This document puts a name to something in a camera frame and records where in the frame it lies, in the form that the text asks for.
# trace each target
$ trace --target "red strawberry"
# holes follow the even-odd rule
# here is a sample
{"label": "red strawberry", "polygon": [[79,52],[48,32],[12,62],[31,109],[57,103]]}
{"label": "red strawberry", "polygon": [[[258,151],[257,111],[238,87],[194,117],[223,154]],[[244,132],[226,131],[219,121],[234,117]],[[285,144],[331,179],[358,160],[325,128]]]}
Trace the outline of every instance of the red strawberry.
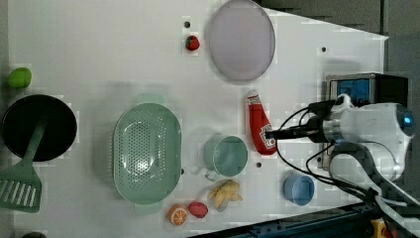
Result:
{"label": "red strawberry", "polygon": [[198,41],[197,37],[189,36],[185,41],[185,47],[193,52],[200,47],[200,42]]}
{"label": "red strawberry", "polygon": [[191,212],[191,214],[198,218],[203,218],[207,215],[207,212],[209,212],[207,206],[204,203],[198,201],[191,202],[188,205],[188,210]]}

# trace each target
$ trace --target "mug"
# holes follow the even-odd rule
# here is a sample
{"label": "mug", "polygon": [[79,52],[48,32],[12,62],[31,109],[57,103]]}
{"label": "mug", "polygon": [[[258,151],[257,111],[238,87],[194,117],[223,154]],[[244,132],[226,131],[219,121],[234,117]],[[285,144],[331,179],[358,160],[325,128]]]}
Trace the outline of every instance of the mug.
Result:
{"label": "mug", "polygon": [[284,196],[297,205],[306,205],[312,200],[315,185],[311,177],[293,173],[284,182]]}
{"label": "mug", "polygon": [[215,135],[204,145],[205,177],[209,180],[215,181],[219,175],[233,177],[244,169],[247,161],[247,146],[236,136]]}

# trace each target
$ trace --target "plastic colander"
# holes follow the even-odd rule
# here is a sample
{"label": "plastic colander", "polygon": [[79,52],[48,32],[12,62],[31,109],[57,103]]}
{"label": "plastic colander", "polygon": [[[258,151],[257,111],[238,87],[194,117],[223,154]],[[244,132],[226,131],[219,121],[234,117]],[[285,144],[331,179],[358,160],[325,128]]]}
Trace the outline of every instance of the plastic colander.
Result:
{"label": "plastic colander", "polygon": [[181,129],[157,95],[141,95],[114,132],[114,181],[136,212],[157,212],[176,187],[181,171]]}

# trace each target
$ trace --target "black frying pan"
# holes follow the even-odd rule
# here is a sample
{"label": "black frying pan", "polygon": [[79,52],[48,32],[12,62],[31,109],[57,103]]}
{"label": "black frying pan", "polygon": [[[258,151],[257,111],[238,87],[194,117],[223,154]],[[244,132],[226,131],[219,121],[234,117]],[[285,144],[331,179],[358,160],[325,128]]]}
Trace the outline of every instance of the black frying pan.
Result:
{"label": "black frying pan", "polygon": [[77,132],[71,109],[55,97],[32,95],[16,101],[3,117],[1,134],[15,155],[23,158],[42,113],[48,113],[48,125],[35,155],[35,162],[49,161],[68,150]]}

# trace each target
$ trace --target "orange slice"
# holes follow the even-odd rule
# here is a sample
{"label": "orange slice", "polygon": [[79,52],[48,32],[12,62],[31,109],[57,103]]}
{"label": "orange slice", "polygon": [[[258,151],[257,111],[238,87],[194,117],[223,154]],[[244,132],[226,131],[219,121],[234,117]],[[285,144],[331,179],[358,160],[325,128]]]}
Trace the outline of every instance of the orange slice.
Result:
{"label": "orange slice", "polygon": [[188,211],[181,205],[174,205],[167,213],[167,219],[173,225],[182,225],[186,220]]}

